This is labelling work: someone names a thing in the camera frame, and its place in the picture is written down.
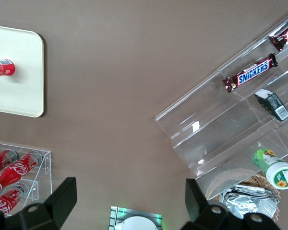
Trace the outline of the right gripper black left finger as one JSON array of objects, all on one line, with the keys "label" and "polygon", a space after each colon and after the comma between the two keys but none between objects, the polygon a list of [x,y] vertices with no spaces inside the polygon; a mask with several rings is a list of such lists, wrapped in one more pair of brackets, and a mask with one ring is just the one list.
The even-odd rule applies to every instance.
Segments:
[{"label": "right gripper black left finger", "polygon": [[0,212],[0,230],[60,230],[76,202],[76,178],[67,177],[43,203],[30,204],[7,218]]}]

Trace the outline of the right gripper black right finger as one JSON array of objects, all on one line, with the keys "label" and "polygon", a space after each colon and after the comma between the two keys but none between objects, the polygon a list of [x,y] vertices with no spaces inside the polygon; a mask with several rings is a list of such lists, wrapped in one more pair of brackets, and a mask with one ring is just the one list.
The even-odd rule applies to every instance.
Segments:
[{"label": "right gripper black right finger", "polygon": [[239,219],[221,206],[209,204],[195,179],[186,179],[185,205],[190,216],[183,230],[277,230],[266,215],[247,213]]}]

